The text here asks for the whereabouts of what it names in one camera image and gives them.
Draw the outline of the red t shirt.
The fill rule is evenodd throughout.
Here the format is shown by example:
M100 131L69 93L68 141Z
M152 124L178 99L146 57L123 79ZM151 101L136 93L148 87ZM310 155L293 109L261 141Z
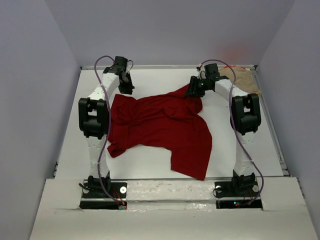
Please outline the red t shirt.
M203 181L213 139L199 97L185 95L188 86L135 99L116 94L111 106L107 150L116 158L137 145L161 147L171 152L171 170Z

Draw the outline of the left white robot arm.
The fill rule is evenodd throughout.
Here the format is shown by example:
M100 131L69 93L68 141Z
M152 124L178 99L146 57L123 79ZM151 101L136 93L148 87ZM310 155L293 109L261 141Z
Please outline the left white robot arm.
M111 131L110 96L118 89L121 94L132 95L134 85L128 69L131 60L123 57L104 55L93 66L98 86L93 92L78 101L79 129L85 136L90 171L87 182L81 187L93 191L97 196L116 200L110 195L111 178L106 161L106 145Z

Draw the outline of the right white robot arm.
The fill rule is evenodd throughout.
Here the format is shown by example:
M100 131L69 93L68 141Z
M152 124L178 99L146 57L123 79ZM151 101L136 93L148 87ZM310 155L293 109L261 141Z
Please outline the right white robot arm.
M213 195L218 198L243 197L259 191L255 175L255 164L250 152L253 149L255 133L262 122L260 100L255 93L238 88L236 78L229 79L219 73L217 64L201 63L198 75L190 78L187 97L204 97L213 91L224 97L229 104L230 125L236 138L235 165L229 181L215 183Z

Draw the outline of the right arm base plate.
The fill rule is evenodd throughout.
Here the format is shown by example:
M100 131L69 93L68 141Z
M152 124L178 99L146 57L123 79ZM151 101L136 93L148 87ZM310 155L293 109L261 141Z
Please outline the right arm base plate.
M215 206L222 209L263 209L258 182L252 186L245 186L240 192L235 192L231 181L215 181L212 194L215 197Z

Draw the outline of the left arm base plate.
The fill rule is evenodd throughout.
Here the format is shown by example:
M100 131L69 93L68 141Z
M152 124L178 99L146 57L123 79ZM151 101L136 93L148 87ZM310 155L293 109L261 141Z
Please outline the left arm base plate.
M78 184L82 188L79 207L82 210L126 210L128 183L124 181L111 182L109 197L99 186L89 188L85 181Z

